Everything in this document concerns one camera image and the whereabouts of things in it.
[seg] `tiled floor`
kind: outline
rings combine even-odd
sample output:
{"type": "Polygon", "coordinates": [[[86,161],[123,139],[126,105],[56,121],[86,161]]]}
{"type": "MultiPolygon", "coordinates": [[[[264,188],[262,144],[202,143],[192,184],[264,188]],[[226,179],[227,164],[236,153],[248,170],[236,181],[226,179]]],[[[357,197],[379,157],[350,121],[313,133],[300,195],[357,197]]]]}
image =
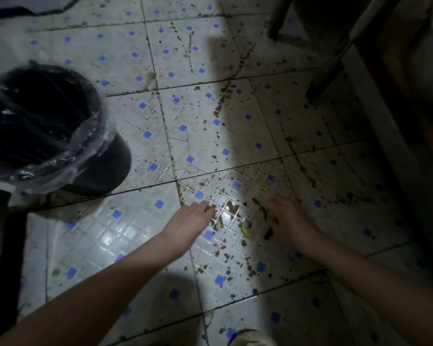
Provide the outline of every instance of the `tiled floor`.
{"type": "MultiPolygon", "coordinates": [[[[126,180],[106,197],[17,196],[46,207],[29,214],[21,318],[155,235],[180,204],[203,199],[217,205],[216,218],[139,293],[103,345],[224,345],[248,327],[286,345],[401,341],[317,263],[263,238],[259,201],[282,195],[349,247],[432,279],[408,244],[411,230],[346,75],[308,102],[325,58],[268,40],[272,6],[80,0],[62,14],[0,20],[23,60],[56,61],[96,83],[132,153],[126,180]]],[[[283,32],[308,42],[293,10],[283,32]]]]}

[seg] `forearm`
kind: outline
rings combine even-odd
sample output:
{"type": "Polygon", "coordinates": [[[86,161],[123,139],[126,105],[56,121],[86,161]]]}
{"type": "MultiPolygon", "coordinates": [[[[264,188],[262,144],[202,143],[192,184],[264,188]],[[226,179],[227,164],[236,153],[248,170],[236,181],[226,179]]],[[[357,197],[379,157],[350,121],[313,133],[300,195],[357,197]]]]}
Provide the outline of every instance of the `forearm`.
{"type": "Polygon", "coordinates": [[[0,345],[98,345],[141,288],[175,257],[162,236],[49,301],[0,345]]]}
{"type": "Polygon", "coordinates": [[[310,256],[365,298],[408,341],[433,345],[433,289],[321,237],[310,256]]]}

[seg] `hand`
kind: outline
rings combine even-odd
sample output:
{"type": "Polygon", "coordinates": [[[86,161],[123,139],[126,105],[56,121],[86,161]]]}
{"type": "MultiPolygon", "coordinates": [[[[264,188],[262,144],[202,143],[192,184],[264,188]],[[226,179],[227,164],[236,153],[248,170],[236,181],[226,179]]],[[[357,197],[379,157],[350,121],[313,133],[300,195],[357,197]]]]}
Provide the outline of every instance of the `hand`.
{"type": "Polygon", "coordinates": [[[165,238],[176,258],[182,256],[196,241],[216,213],[207,202],[182,206],[170,219],[159,236],[165,238]]]}
{"type": "Polygon", "coordinates": [[[324,234],[288,200],[270,199],[264,205],[275,235],[286,240],[295,250],[313,256],[314,248],[325,237],[324,234]]]}

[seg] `person's left hand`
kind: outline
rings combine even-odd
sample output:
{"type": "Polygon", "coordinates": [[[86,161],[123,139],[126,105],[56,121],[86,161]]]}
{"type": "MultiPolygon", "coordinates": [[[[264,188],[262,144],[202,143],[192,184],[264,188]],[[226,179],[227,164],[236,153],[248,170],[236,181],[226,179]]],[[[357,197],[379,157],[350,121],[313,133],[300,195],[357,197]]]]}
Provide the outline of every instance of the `person's left hand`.
{"type": "Polygon", "coordinates": [[[172,216],[159,236],[170,243],[170,248],[178,258],[189,250],[215,213],[215,206],[210,207],[207,202],[184,205],[172,216]]]}

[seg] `person's right hand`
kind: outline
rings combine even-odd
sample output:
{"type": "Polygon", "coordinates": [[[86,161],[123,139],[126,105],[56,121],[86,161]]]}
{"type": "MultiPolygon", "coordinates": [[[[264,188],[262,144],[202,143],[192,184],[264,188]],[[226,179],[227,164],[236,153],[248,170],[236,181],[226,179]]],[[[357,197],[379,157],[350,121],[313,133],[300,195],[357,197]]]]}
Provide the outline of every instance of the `person's right hand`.
{"type": "Polygon", "coordinates": [[[312,256],[318,241],[325,236],[300,209],[290,201],[277,198],[263,203],[275,236],[287,241],[295,250],[312,256]]]}

